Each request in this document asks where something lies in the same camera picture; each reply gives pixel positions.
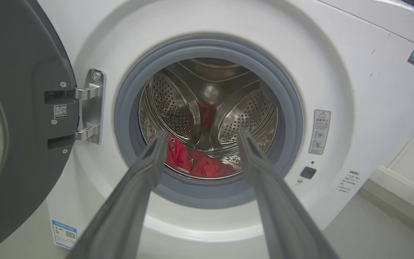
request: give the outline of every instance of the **baseboard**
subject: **baseboard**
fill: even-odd
[[[372,180],[367,180],[358,195],[414,230],[414,206]]]

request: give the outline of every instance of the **gray rubber gasket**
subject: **gray rubber gasket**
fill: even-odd
[[[264,51],[221,35],[186,36],[168,41],[132,67],[120,87],[114,112],[115,135],[125,162],[131,166],[146,145],[138,125],[138,102],[146,82],[170,64],[199,57],[240,64],[257,74],[274,92],[279,102],[279,118],[276,137],[267,155],[284,177],[296,158],[303,133],[303,114],[295,87],[282,67]],[[184,177],[168,168],[164,169],[155,192],[181,205],[204,209],[229,208],[255,198],[253,188],[242,174],[205,181]]]

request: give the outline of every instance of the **red clothing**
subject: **red clothing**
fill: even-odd
[[[191,174],[199,177],[224,177],[231,175],[235,169],[229,164],[223,164],[211,157],[202,154],[200,151],[192,150],[189,154],[192,159],[196,160]]]
[[[184,144],[172,134],[168,134],[166,164],[187,174],[191,172],[188,151]]]
[[[197,103],[199,106],[199,112],[201,113],[201,125],[207,128],[211,128],[213,124],[213,118],[215,117],[215,108],[203,101]]]

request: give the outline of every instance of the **warning sticker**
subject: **warning sticker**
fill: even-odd
[[[314,127],[312,128],[309,153],[319,155],[323,153],[330,126],[330,115],[331,112],[327,110],[314,110]]]
[[[76,228],[52,221],[55,243],[68,249],[72,249],[78,241],[78,231]]]
[[[342,193],[350,193],[352,189],[355,189],[355,185],[358,184],[360,180],[360,174],[356,171],[350,170],[346,176],[341,180],[341,182],[336,187],[336,190]]]

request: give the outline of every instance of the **warning label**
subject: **warning label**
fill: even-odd
[[[309,153],[319,155],[323,153],[330,126],[330,115],[331,112],[327,110],[314,110],[314,127],[312,128]]]
[[[360,174],[356,171],[350,170],[346,176],[341,180],[341,182],[336,187],[336,190],[342,193],[350,193],[351,190],[355,189],[355,185],[360,181]]]

